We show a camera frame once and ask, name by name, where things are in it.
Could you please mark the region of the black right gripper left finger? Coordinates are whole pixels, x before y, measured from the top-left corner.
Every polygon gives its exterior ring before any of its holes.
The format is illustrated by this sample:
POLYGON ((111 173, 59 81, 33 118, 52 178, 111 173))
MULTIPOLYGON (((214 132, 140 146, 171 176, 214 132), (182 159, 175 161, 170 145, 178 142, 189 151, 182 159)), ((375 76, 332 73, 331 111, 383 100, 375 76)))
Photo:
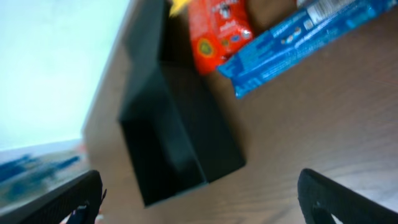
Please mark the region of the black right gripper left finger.
POLYGON ((78 176, 55 190, 1 216, 1 223, 94 224, 106 196, 100 173, 97 170, 78 176))

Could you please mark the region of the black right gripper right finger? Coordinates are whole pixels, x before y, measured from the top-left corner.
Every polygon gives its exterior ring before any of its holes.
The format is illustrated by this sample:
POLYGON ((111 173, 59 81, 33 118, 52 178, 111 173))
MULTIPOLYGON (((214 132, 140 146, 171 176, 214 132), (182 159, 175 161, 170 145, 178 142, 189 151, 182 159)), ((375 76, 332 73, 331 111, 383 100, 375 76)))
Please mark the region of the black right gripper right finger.
POLYGON ((397 213, 311 169, 297 182, 306 223, 397 223, 397 213))

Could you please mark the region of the blue Oreo cookie pack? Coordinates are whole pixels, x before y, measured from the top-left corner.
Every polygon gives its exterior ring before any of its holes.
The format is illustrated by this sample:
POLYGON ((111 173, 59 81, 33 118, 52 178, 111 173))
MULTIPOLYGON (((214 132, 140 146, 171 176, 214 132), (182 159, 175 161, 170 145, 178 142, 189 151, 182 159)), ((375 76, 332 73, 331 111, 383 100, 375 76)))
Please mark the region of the blue Oreo cookie pack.
POLYGON ((278 77, 303 59, 397 6, 395 0, 315 0, 250 41, 217 70, 235 96, 278 77))

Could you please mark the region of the red snack bag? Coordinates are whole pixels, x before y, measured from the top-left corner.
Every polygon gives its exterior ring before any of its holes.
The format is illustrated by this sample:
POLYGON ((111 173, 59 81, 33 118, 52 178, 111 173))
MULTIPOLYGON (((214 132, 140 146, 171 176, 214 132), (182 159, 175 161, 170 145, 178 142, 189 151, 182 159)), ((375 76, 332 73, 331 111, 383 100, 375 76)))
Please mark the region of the red snack bag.
POLYGON ((254 38, 245 0, 193 0, 188 5, 195 67, 207 75, 254 38))

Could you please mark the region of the yellow snack bag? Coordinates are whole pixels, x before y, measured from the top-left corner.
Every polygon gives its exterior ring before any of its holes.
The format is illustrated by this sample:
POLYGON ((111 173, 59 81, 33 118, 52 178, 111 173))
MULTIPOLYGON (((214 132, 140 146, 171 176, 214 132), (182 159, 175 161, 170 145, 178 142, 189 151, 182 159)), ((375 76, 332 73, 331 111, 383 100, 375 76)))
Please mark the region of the yellow snack bag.
POLYGON ((171 3, 169 16, 175 17, 179 15, 190 3, 191 0, 169 0, 171 3))

